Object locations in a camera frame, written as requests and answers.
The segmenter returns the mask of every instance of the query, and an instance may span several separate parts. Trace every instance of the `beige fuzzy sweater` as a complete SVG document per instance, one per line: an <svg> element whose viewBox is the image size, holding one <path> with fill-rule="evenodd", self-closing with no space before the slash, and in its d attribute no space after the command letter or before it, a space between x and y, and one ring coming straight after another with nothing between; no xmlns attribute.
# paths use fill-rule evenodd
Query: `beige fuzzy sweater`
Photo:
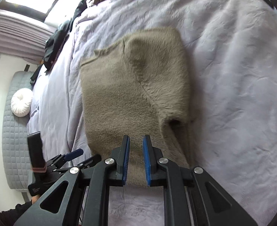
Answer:
<svg viewBox="0 0 277 226"><path fill-rule="evenodd" d="M130 136L127 183L146 185L142 137L189 166L188 58L173 28L126 35L81 64L85 131L93 154L109 157Z"/></svg>

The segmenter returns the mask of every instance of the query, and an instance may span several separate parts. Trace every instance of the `bedspread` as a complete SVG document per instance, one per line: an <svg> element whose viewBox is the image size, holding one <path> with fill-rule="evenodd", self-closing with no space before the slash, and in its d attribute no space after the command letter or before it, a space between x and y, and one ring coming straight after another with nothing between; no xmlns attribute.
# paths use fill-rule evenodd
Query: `bedspread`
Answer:
<svg viewBox="0 0 277 226"><path fill-rule="evenodd" d="M77 18L40 102L46 159L90 156L79 63L125 34L173 26L185 45L191 152L258 222L277 212L277 15L262 0L106 0ZM159 190L114 188L109 225L164 225Z"/></svg>

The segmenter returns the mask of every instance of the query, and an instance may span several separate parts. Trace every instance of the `person's arm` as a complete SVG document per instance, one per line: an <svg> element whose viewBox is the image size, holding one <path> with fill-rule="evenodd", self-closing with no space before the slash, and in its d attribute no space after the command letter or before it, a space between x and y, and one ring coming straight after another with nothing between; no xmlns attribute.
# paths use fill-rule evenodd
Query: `person's arm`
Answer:
<svg viewBox="0 0 277 226"><path fill-rule="evenodd" d="M34 196L32 201L26 202L23 205L17 204L15 209L0 212L0 220L5 226L13 226L17 219L20 218L29 207L34 204L40 196Z"/></svg>

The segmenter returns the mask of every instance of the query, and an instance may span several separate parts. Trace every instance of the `gray quilted mattress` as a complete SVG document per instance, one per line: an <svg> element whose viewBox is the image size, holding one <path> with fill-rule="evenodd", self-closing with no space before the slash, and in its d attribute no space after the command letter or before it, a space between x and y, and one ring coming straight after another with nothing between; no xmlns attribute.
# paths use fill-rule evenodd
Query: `gray quilted mattress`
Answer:
<svg viewBox="0 0 277 226"><path fill-rule="evenodd" d="M21 88L31 89L33 72L18 71L14 74L6 99L2 132L4 169L11 189L27 189L30 158L27 145L29 115L17 117L11 111L11 98Z"/></svg>

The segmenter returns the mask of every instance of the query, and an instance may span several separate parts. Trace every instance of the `person's hand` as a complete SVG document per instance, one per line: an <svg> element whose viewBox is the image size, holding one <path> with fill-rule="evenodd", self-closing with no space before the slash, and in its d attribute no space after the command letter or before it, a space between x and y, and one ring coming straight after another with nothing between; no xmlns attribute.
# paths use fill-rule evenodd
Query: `person's hand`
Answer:
<svg viewBox="0 0 277 226"><path fill-rule="evenodd" d="M39 198L40 198L40 195L33 196L32 197L32 204L34 204Z"/></svg>

